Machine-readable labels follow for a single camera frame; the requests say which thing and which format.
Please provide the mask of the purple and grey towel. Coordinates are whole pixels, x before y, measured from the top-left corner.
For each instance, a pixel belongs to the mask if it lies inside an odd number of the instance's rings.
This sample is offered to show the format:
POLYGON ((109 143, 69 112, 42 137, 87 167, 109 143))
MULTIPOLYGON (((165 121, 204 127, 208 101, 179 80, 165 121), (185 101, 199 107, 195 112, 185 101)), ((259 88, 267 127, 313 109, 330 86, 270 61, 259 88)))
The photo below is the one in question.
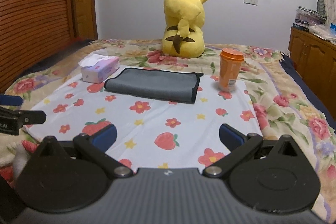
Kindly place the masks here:
POLYGON ((125 68, 119 75, 108 79, 108 92, 161 101, 194 104, 203 73, 181 73, 125 68))

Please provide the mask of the white floral cloth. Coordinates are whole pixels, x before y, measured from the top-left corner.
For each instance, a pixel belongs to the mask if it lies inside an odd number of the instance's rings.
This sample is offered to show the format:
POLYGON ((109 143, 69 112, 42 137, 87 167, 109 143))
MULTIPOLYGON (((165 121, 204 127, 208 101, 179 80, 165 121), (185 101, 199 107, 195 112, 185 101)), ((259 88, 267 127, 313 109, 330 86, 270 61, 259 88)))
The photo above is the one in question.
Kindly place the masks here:
POLYGON ((103 84, 85 83, 75 76, 35 110, 47 116, 43 124, 26 127, 37 141, 49 135, 71 140, 115 125, 116 141, 107 154, 131 169, 203 169, 229 153, 219 139, 222 124, 243 134, 260 133, 245 83, 238 81, 233 92, 223 92, 217 78, 207 75, 200 79, 193 104, 111 93, 103 84))

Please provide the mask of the beige floral bedspread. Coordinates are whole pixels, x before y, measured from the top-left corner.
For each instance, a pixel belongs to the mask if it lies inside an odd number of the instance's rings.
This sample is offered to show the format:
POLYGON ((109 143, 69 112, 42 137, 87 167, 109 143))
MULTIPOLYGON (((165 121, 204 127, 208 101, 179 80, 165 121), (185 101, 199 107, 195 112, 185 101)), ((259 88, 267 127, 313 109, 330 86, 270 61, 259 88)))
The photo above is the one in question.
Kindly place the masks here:
MULTIPOLYGON (((313 209, 323 220, 335 221, 335 126, 288 74, 288 57, 278 50, 238 45, 244 53, 238 81, 245 83, 259 123, 260 135, 276 140, 291 135, 318 173, 321 192, 313 209)), ((200 72, 219 79, 221 45, 208 45, 201 57, 181 59, 165 56, 157 40, 96 40, 55 65, 27 73, 14 81, 6 94, 23 98, 23 109, 35 107, 67 81, 80 75, 79 61, 95 50, 118 56, 120 65, 144 69, 200 72)), ((22 129, 17 136, 1 135, 1 173, 12 180, 10 165, 17 145, 32 149, 38 141, 22 129)))

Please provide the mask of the purple tissue box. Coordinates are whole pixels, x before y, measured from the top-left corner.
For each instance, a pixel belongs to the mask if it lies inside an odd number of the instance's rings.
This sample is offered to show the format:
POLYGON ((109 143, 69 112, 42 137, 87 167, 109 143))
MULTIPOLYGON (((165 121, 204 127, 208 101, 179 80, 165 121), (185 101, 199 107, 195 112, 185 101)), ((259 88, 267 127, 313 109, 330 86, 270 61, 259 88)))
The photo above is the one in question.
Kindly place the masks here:
POLYGON ((118 56, 107 56, 98 53, 90 53, 79 62, 82 79, 86 83, 103 83, 120 67, 118 56))

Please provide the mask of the orange lidded cup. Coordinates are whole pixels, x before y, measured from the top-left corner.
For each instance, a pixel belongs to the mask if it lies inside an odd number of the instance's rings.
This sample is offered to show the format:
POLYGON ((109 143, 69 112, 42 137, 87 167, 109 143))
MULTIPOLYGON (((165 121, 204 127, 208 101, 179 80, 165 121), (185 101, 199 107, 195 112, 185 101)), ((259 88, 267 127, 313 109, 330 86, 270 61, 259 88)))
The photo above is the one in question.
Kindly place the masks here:
POLYGON ((219 56, 219 88, 224 92, 231 92, 235 90, 240 67, 244 62, 244 55, 238 50, 223 48, 219 56))

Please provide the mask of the wooden headboard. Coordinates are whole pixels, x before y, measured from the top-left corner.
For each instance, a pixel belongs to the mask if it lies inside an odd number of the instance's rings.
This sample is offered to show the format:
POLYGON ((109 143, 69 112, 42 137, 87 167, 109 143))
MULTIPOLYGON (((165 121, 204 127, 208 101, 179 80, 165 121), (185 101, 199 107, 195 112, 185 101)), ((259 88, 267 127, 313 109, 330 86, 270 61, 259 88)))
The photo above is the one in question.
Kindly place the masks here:
POLYGON ((74 41, 72 0, 1 0, 1 92, 74 41))

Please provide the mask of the wooden sideboard cabinet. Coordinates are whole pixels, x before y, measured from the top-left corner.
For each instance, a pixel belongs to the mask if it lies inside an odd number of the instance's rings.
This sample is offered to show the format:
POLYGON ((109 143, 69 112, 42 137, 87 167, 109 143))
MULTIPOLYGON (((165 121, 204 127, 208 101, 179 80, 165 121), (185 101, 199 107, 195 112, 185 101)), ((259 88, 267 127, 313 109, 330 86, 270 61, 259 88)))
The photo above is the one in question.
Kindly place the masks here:
POLYGON ((288 50, 303 82, 335 118, 335 45, 293 27, 288 50))

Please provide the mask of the yellow Pikachu plush toy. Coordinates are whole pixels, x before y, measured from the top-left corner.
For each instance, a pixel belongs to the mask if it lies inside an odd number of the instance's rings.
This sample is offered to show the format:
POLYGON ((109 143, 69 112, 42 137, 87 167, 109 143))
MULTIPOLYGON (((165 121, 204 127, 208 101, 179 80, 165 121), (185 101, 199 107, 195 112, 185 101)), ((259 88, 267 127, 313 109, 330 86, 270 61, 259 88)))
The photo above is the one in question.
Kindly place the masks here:
POLYGON ((203 4, 208 0, 163 0, 166 28, 162 38, 165 56, 197 58, 205 50, 203 4))

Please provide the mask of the stack of magazines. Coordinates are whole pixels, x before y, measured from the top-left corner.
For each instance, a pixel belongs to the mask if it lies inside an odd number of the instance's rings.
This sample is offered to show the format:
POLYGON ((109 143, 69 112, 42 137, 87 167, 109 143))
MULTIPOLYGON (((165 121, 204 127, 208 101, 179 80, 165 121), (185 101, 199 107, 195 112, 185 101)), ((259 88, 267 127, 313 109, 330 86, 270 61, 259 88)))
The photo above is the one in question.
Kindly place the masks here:
POLYGON ((325 28, 325 23, 325 15, 321 15, 314 10, 298 6, 292 27, 301 31, 310 32, 310 28, 313 26, 325 28))

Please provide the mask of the blue box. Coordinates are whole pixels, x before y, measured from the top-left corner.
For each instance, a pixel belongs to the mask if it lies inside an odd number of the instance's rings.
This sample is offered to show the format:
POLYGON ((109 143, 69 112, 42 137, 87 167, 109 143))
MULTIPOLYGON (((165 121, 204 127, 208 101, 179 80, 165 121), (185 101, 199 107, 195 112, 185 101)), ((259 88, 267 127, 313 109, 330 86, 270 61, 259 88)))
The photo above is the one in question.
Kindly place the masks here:
POLYGON ((336 24, 335 24, 335 23, 331 23, 331 24, 330 24, 330 33, 331 33, 333 36, 336 36, 336 24))

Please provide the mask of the white wall switch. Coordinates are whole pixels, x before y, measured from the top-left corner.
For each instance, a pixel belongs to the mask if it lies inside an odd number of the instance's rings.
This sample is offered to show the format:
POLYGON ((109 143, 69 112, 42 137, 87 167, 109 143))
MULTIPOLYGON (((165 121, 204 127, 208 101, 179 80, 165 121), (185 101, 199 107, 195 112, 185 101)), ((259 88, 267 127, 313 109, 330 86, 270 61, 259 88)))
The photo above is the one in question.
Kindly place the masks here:
POLYGON ((258 5, 258 0, 243 0, 243 3, 247 4, 247 5, 257 6, 258 5))

